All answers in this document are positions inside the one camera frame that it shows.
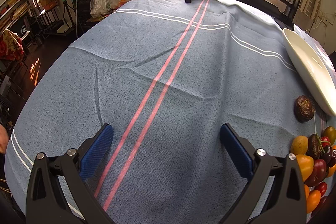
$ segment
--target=white stripe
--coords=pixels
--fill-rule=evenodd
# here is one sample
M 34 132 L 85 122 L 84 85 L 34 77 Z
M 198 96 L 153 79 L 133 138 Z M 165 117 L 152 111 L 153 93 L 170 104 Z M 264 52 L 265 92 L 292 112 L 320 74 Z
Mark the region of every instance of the white stripe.
M 161 19 L 165 19 L 165 20 L 169 20 L 169 21 L 176 21 L 176 22 L 181 22 L 181 23 L 184 23 L 184 24 L 189 24 L 189 22 L 184 22 L 184 21 L 181 21 L 181 20 L 176 20 L 176 19 L 170 19 L 170 18 L 165 18 L 165 17 L 158 17 L 158 16 L 153 16 L 153 15 L 146 15 L 146 14 L 143 14 L 143 13 L 138 13 L 138 12 L 126 12 L 126 11 L 119 11 L 119 9 L 115 12 L 113 12 L 113 14 L 115 13 L 130 13 L 130 14 L 138 14 L 138 15 L 144 15 L 144 16 L 147 16 L 147 17 L 156 17 L 156 18 L 161 18 Z
M 14 136 L 14 139 L 15 139 L 15 142 L 16 142 L 17 146 L 19 147 L 19 149 L 21 150 L 21 152 L 23 153 L 23 155 L 25 155 L 26 159 L 31 163 L 31 165 L 34 165 L 33 162 L 30 160 L 30 158 L 28 158 L 28 156 L 26 155 L 26 153 L 24 153 L 24 151 L 22 150 L 22 148 L 19 145 L 19 143 L 17 142 L 14 130 L 13 130 L 13 136 Z
M 30 168 L 26 165 L 26 163 L 23 161 L 23 159 L 20 157 L 19 153 L 16 151 L 16 148 L 14 146 L 14 143 L 13 143 L 13 138 L 11 137 L 10 138 L 11 141 L 12 141 L 12 145 L 13 145 L 13 148 L 14 148 L 14 151 L 15 153 L 17 154 L 17 156 L 19 157 L 19 159 L 21 160 L 21 162 L 23 163 L 23 165 L 28 169 L 28 171 L 31 173 L 32 171 L 30 170 Z
M 131 13 L 131 14 L 139 14 L 139 15 L 144 15 L 144 16 L 148 16 L 148 17 L 156 17 L 156 18 L 161 18 L 161 19 L 165 19 L 165 20 L 169 20 L 169 21 L 176 21 L 176 22 L 181 22 L 181 23 L 184 23 L 184 24 L 188 24 L 187 22 L 184 22 L 184 21 L 181 21 L 181 20 L 169 19 L 169 18 L 164 18 L 164 17 L 154 16 L 154 15 L 147 15 L 147 14 L 138 13 L 138 12 L 119 11 L 119 9 L 118 9 L 117 11 L 115 11 L 114 13 Z M 283 56 L 282 56 L 280 53 L 277 53 L 277 52 L 271 52 L 271 51 L 264 51 L 264 50 L 262 50 L 262 49 L 260 49 L 260 48 L 258 48 L 258 47 L 256 47 L 256 46 L 254 46 L 254 45 L 249 44 L 248 42 L 245 42 L 245 41 L 239 39 L 238 37 L 236 37 L 236 36 L 232 33 L 230 25 L 229 25 L 228 23 L 224 23 L 224 24 L 226 24 L 226 25 L 228 25 L 228 26 L 219 27 L 219 28 L 214 28 L 214 29 L 212 29 L 212 28 L 202 28 L 202 27 L 200 27 L 200 29 L 203 29 L 203 30 L 218 30 L 218 29 L 224 29 L 224 28 L 227 28 L 227 29 L 229 29 L 229 31 L 230 31 L 230 35 L 231 35 L 232 39 L 233 39 L 237 44 L 239 44 L 240 46 L 243 46 L 244 48 L 247 48 L 247 49 L 249 49 L 249 50 L 251 50 L 251 51 L 253 51 L 253 52 L 259 53 L 259 54 L 261 54 L 261 55 L 263 55 L 263 56 L 276 57 L 276 58 L 278 58 L 278 59 L 283 63 L 283 65 L 284 65 L 287 69 L 290 69 L 290 70 L 296 72 L 296 70 L 292 69 L 293 66 L 292 66 L 290 63 L 286 62 L 285 59 L 283 58 Z M 251 46 L 251 47 L 254 47 L 254 48 L 256 48 L 256 49 L 258 49 L 258 50 L 260 50 L 260 51 L 262 51 L 262 52 L 269 52 L 269 53 L 274 53 L 274 54 L 277 54 L 277 55 L 273 55 L 273 54 L 263 54 L 263 53 L 258 52 L 258 51 L 256 51 L 256 50 L 250 48 L 250 47 L 247 47 L 247 46 L 244 46 L 244 45 L 240 44 L 236 39 L 239 40 L 240 42 L 245 43 L 245 44 L 247 44 L 247 45 L 249 45 L 249 46 Z
M 31 173 L 32 171 L 31 171 L 30 168 L 26 165 L 26 163 L 23 161 L 23 159 L 20 157 L 19 153 L 17 152 L 17 150 L 16 150 L 16 148 L 15 148 L 15 146 L 14 146 L 14 143 L 13 143 L 13 138 L 11 137 L 10 139 L 11 139 L 11 141 L 12 141 L 12 145 L 13 145 L 13 148 L 14 148 L 14 151 L 15 151 L 16 155 L 17 155 L 18 158 L 21 160 L 21 162 L 23 163 L 23 165 L 24 165 L 24 166 L 29 170 L 29 172 Z M 27 155 L 23 152 L 23 150 L 21 149 L 20 145 L 18 144 L 16 138 L 15 138 L 15 141 L 16 141 L 18 147 L 20 148 L 20 150 L 22 151 L 22 153 L 27 157 Z M 68 205 L 69 205 L 69 207 L 70 207 L 71 210 L 73 210 L 76 214 L 78 214 L 81 218 L 84 219 L 84 216 L 81 214 L 80 211 L 76 210 L 70 203 L 68 203 Z
M 254 45 L 251 45 L 251 44 L 249 44 L 248 42 L 245 42 L 245 41 L 239 39 L 238 37 L 236 37 L 236 36 L 232 33 L 232 31 L 231 31 L 231 26 L 230 26 L 230 24 L 228 24 L 228 23 L 224 23 L 224 24 L 221 24 L 221 25 L 226 25 L 226 26 L 224 26 L 224 27 L 220 27 L 220 28 L 215 28 L 215 29 L 207 29 L 207 28 L 201 28 L 201 27 L 200 27 L 200 29 L 203 29 L 203 30 L 218 30 L 218 29 L 228 28 L 228 29 L 230 30 L 231 34 L 232 34 L 236 39 L 238 39 L 240 42 L 245 43 L 245 44 L 247 44 L 247 45 L 249 45 L 249 46 L 251 46 L 251 47 L 253 47 L 253 48 L 256 48 L 256 49 L 258 49 L 258 50 L 260 50 L 260 51 L 262 51 L 262 52 L 269 52 L 269 53 L 277 54 L 277 55 L 279 55 L 279 57 L 282 58 L 283 62 L 285 62 L 287 65 L 289 65 L 289 66 L 291 66 L 291 67 L 294 68 L 293 65 L 291 65 L 291 64 L 288 63 L 288 62 L 286 62 L 286 60 L 283 58 L 283 56 L 282 56 L 280 53 L 272 52 L 272 51 L 264 51 L 264 50 L 262 50 L 262 49 L 260 49 L 260 48 L 258 48 L 258 47 L 256 47 L 256 46 L 254 46 Z
M 118 11 L 119 11 L 119 10 L 129 10 L 129 11 L 146 12 L 146 13 L 149 13 L 149 14 L 154 14 L 154 15 L 159 15 L 159 16 L 166 16 L 166 17 L 179 18 L 179 19 L 186 20 L 188 23 L 190 22 L 190 19 L 186 19 L 186 18 L 183 18 L 183 17 L 174 17 L 174 16 L 170 16 L 170 15 L 159 14 L 159 13 L 149 12 L 149 11 L 145 11 L 145 10 L 139 10 L 139 9 L 126 9 L 126 8 L 119 8 Z

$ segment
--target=cardboard box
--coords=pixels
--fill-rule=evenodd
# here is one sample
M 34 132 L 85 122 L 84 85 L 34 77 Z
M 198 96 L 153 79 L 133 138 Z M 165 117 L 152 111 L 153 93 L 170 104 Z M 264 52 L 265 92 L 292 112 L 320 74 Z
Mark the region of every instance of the cardboard box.
M 55 6 L 57 6 L 56 4 L 56 0 L 53 0 L 52 2 L 49 2 L 47 5 L 43 6 L 44 10 L 50 10 L 52 8 L 54 8 Z
M 41 2 L 40 2 L 40 5 L 41 6 L 46 6 L 47 4 L 49 4 L 50 2 L 52 2 L 53 0 L 42 0 Z

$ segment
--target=blue gripper pad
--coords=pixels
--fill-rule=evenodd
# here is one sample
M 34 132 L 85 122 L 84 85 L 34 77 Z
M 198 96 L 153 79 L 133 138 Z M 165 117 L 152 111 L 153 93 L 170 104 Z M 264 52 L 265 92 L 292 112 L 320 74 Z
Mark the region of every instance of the blue gripper pad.
M 113 128 L 107 125 L 82 157 L 79 175 L 84 181 L 95 173 L 113 140 Z
M 253 161 L 238 138 L 225 124 L 220 128 L 219 137 L 240 176 L 250 181 L 253 177 Z

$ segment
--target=sunlight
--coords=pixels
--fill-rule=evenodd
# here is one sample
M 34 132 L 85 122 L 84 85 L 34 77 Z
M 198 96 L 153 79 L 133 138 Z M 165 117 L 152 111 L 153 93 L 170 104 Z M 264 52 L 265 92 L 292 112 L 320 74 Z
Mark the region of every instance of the sunlight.
M 35 65 L 32 64 L 31 68 L 30 68 L 30 73 L 32 73 L 33 69 L 34 69 Z
M 36 78 L 35 78 L 35 82 L 34 82 L 34 86 L 37 85 L 37 78 L 39 77 L 39 71 L 37 71 L 37 74 L 36 74 Z
M 32 64 L 31 68 L 30 68 L 30 80 L 31 81 L 34 81 L 34 86 L 37 85 L 37 80 L 38 80 L 38 77 L 39 77 L 39 70 L 40 70 L 40 67 L 41 67 L 41 63 L 40 63 L 40 58 L 38 58 L 36 61 L 35 61 L 35 64 Z

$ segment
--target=metal screw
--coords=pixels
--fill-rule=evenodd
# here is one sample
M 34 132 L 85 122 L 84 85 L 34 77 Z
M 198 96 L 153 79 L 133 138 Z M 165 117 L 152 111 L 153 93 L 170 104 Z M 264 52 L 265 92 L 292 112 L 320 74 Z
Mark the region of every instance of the metal screw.
M 288 157 L 289 157 L 291 160 L 295 160 L 295 159 L 296 159 L 296 156 L 295 156 L 293 153 L 289 153 L 289 154 L 288 154 Z
M 257 154 L 258 154 L 259 156 L 264 156 L 264 155 L 266 155 L 266 151 L 263 150 L 262 148 L 260 148 L 260 149 L 257 150 Z
M 69 149 L 69 150 L 67 151 L 67 154 L 68 154 L 69 156 L 74 156 L 76 153 L 77 153 L 77 151 L 76 151 L 76 149 L 74 149 L 74 148 L 71 148 L 71 149 Z
M 37 158 L 38 160 L 43 159 L 43 157 L 44 157 L 44 154 L 43 154 L 42 152 L 41 152 L 41 153 L 38 153 L 37 156 L 36 156 L 36 158 Z

